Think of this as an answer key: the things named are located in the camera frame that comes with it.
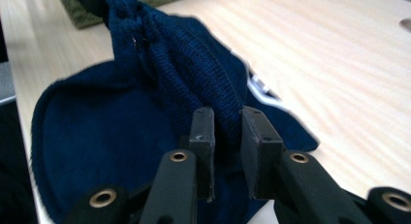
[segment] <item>wrinkled fabric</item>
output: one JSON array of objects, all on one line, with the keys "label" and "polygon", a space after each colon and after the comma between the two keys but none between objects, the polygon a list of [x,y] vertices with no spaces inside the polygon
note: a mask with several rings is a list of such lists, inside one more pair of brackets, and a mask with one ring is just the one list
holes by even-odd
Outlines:
[{"label": "wrinkled fabric", "polygon": [[192,17],[138,0],[107,0],[114,61],[52,84],[32,121],[32,167],[47,213],[61,222],[100,184],[129,192],[152,180],[164,153],[188,135],[194,110],[215,114],[216,200],[198,223],[246,223],[264,204],[248,199],[240,167],[239,111],[263,111],[289,149],[316,140],[289,113],[259,103],[241,61]]}]

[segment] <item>floor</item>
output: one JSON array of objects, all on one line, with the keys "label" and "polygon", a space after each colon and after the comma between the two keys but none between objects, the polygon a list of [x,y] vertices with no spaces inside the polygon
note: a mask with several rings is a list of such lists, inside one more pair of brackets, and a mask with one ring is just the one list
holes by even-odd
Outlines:
[{"label": "floor", "polygon": [[[8,66],[1,19],[0,64]],[[37,223],[16,101],[0,105],[0,220],[5,224]]]}]

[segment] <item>wooden table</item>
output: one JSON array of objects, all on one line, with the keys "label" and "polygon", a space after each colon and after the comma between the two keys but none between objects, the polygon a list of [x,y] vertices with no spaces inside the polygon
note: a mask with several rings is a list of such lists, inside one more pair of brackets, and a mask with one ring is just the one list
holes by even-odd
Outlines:
[{"label": "wooden table", "polygon": [[[409,0],[181,0],[160,9],[198,17],[246,60],[319,138],[312,154],[342,188],[411,193],[411,32],[399,25],[411,18]],[[0,15],[29,152],[41,93],[112,59],[110,33],[78,31],[58,0],[0,0]],[[255,223],[267,223],[268,209]]]}]

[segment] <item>metal grommet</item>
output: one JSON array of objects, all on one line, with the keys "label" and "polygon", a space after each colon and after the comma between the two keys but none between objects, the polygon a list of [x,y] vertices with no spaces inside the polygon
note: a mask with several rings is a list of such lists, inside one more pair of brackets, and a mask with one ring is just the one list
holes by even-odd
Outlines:
[{"label": "metal grommet", "polygon": [[187,159],[187,154],[185,154],[182,151],[176,152],[172,155],[170,155],[170,159],[176,163],[185,161]]},{"label": "metal grommet", "polygon": [[111,188],[106,188],[94,194],[88,204],[93,208],[103,208],[111,204],[115,198],[117,198],[117,193]]},{"label": "metal grommet", "polygon": [[308,163],[308,157],[301,153],[292,153],[290,158],[297,163]]},{"label": "metal grommet", "polygon": [[393,208],[402,211],[411,212],[411,201],[396,193],[386,192],[382,195],[384,202]]}]

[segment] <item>navy blue fabric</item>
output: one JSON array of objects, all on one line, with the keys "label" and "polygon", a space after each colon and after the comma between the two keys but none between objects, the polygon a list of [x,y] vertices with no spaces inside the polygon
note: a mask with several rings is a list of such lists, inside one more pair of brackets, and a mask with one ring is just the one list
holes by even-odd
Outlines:
[{"label": "navy blue fabric", "polygon": [[192,17],[137,0],[107,0],[114,61],[51,85],[32,122],[32,168],[47,213],[61,222],[105,183],[129,192],[153,179],[162,155],[189,134],[195,109],[214,109],[216,200],[198,223],[246,223],[264,204],[248,199],[238,149],[244,105],[262,110],[289,149],[317,142],[288,113],[247,90],[244,65]]}]

